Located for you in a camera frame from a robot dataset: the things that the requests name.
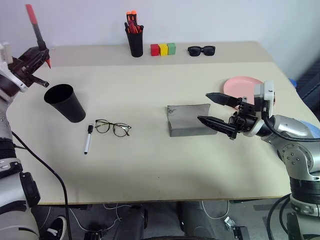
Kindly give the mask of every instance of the red marker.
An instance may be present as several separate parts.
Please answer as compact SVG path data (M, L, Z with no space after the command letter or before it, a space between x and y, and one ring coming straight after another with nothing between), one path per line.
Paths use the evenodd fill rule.
M129 20L129 29L130 29L130 33L132 33L132 34L137 34L138 33L138 30L137 30L137 28L135 26L135 23L132 20Z
M40 32L40 29L39 29L39 26L38 26L38 22L37 22L37 18L36 18L34 10L32 8L32 5L31 4L26 4L25 7L26 7L26 11L28 12L28 15L29 15L29 18L30 18L30 22L31 22L32 27L33 27L33 31L35 33L35 37L36 37L36 41L37 41L38 46L39 46L39 50L40 51L46 50L47 46L46 46L45 41L42 39L41 32ZM49 68L51 68L50 59L47 59L46 63L48 64Z

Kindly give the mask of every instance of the red block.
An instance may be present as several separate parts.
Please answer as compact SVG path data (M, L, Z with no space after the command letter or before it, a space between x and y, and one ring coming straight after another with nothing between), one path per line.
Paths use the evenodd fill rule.
M159 56L159 46L158 44L151 44L151 56Z

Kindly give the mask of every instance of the shoe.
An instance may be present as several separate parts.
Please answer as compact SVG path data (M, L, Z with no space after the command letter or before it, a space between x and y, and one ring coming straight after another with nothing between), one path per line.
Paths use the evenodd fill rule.
M62 240L66 234L67 221L64 216L58 216L50 225L50 227L45 231L45 233L40 236L40 239L44 240Z

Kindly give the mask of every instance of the black pen holder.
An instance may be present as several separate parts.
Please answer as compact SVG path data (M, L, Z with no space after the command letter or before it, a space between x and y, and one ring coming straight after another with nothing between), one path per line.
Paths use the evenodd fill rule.
M132 57L138 58L144 54L144 46L142 41L142 34L144 33L144 26L141 27L141 32L139 33L128 33L126 32L126 36L128 37L130 51Z

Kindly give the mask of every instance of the sunglasses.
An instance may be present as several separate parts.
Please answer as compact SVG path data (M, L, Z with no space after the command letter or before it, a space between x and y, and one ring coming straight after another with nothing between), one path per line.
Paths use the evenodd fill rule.
M188 52L191 57L199 56L202 52L206 56L213 56L215 54L216 47L215 46L190 46L188 47Z

